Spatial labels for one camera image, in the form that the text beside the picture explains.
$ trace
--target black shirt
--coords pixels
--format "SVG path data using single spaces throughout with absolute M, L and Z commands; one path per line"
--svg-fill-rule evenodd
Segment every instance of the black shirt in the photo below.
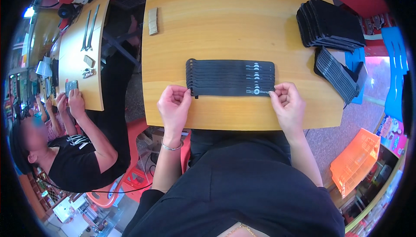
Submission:
M 325 188 L 256 143 L 213 149 L 163 194 L 145 191 L 124 236 L 217 236 L 241 222 L 269 236 L 344 236 Z
M 95 148 L 87 136 L 74 135 L 56 138 L 48 143 L 49 147 L 59 146 L 52 167 L 50 179 L 61 189 L 73 193 L 85 193 L 110 185 L 121 176 L 118 162 L 100 173 Z

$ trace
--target gold necklace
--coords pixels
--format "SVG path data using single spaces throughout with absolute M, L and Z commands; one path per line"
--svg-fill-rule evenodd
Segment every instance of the gold necklace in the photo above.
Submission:
M 245 225 L 245 224 L 240 224 L 240 226 L 239 227 L 237 227 L 236 229 L 234 229 L 234 230 L 232 230 L 231 232 L 229 232 L 225 237 L 228 237 L 230 234 L 232 234 L 233 232 L 235 232 L 236 230 L 238 230 L 238 229 L 240 229 L 240 228 L 245 228 L 245 229 L 247 229 L 247 231 L 249 232 L 249 233 L 251 233 L 251 235 L 252 236 L 254 236 L 254 237 L 257 237 L 251 230 L 250 230 L 250 228 L 248 228 L 247 227 L 247 225 Z

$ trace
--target woman's right hand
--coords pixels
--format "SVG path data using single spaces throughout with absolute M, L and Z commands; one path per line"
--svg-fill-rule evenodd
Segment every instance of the woman's right hand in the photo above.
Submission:
M 169 85 L 157 103 L 165 126 L 164 144 L 176 148 L 184 129 L 192 97 L 190 89 L 179 85 Z
M 294 83 L 284 82 L 275 85 L 269 92 L 273 109 L 288 140 L 303 135 L 302 123 L 306 103 L 300 97 Z

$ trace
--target stack of black fabric pieces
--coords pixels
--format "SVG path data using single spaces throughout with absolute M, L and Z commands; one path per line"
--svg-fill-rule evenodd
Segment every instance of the stack of black fabric pieces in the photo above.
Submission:
M 346 104 L 350 104 L 360 94 L 367 79 L 367 69 L 363 62 L 353 72 L 339 63 L 325 47 L 316 49 L 314 72 L 327 79 Z
M 352 53 L 366 45 L 357 16 L 323 0 L 302 3 L 296 19 L 305 47 L 327 47 Z
M 250 60 L 186 62 L 186 85 L 191 95 L 269 96 L 274 91 L 275 64 Z

